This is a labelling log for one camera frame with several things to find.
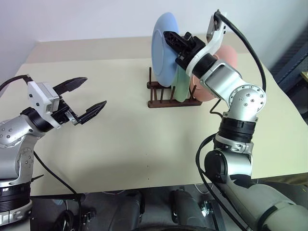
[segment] dark floor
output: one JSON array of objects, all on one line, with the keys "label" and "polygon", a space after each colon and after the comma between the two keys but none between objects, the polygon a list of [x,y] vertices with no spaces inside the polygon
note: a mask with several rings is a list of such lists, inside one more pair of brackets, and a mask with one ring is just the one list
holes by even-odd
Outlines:
[{"label": "dark floor", "polygon": [[[308,208],[308,195],[307,187],[294,186],[281,183],[267,183],[268,185],[276,188],[291,200],[299,205]],[[172,190],[184,187],[200,204],[205,200],[212,200],[212,196],[199,193],[194,185],[185,186],[170,186],[170,187],[156,187],[139,189],[145,198],[145,212],[142,216],[141,227],[152,225],[174,225],[171,219],[171,208],[169,202],[169,193]],[[204,185],[198,185],[198,188],[207,192]],[[110,195],[102,192],[89,193],[86,195],[85,201],[82,203],[83,207],[96,209],[96,218],[87,224],[84,230],[89,231],[106,231],[109,228],[112,217],[116,211],[119,201],[129,191],[125,191],[119,195]],[[222,201],[227,205],[227,201],[221,197]],[[51,224],[57,219],[59,214],[65,210],[65,204],[56,205],[52,200],[47,199],[33,199],[33,220],[31,220],[32,231],[45,231]],[[74,201],[68,201],[68,208],[77,214],[77,203]],[[224,224],[228,231],[238,231],[239,228],[234,222],[222,212]],[[213,226],[213,222],[210,216],[206,217],[209,228]]]}]

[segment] blue plate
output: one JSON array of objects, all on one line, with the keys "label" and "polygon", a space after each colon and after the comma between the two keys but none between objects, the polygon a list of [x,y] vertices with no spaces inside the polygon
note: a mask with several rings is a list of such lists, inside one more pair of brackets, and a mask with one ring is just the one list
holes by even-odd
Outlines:
[{"label": "blue plate", "polygon": [[154,26],[152,35],[152,66],[157,81],[164,87],[169,87],[175,77],[177,54],[167,45],[164,31],[179,33],[177,21],[172,13],[164,13]]}]

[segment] green plate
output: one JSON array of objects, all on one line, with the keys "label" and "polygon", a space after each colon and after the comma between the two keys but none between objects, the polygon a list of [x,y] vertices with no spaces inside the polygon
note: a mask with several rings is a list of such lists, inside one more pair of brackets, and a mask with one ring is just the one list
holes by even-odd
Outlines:
[{"label": "green plate", "polygon": [[173,94],[174,99],[179,102],[185,101],[189,91],[190,81],[191,78],[186,74],[185,70],[178,65],[173,83],[171,84],[171,89],[175,86],[175,91]]}]

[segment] plate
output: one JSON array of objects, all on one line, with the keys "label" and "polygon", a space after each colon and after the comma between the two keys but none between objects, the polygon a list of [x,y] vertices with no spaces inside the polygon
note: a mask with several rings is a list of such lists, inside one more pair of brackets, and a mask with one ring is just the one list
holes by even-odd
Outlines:
[{"label": "plate", "polygon": [[186,74],[185,70],[178,65],[173,83],[171,84],[171,89],[175,86],[173,94],[175,100],[179,102],[184,102],[186,100],[190,81],[191,78]]},{"label": "plate", "polygon": [[[218,51],[213,55],[217,59],[223,59],[234,69],[237,67],[237,53],[236,50],[228,45],[222,45]],[[194,91],[193,96],[202,102],[212,100],[215,98],[207,89],[202,87],[200,80],[196,76],[192,76],[190,88],[193,90],[194,85],[196,85],[196,90]]]},{"label": "plate", "polygon": [[167,45],[164,38],[164,31],[179,33],[177,21],[172,13],[161,15],[153,30],[152,35],[152,66],[156,79],[160,85],[169,87],[175,76],[177,54]]}]

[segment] white wall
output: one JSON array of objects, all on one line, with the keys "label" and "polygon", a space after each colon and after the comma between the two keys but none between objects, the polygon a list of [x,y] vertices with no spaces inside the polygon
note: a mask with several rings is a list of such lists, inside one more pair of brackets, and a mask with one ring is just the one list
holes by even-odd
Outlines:
[{"label": "white wall", "polygon": [[216,9],[268,67],[308,24],[307,0],[0,0],[0,79],[15,75],[35,41],[150,36],[167,11],[181,33],[205,33]]}]

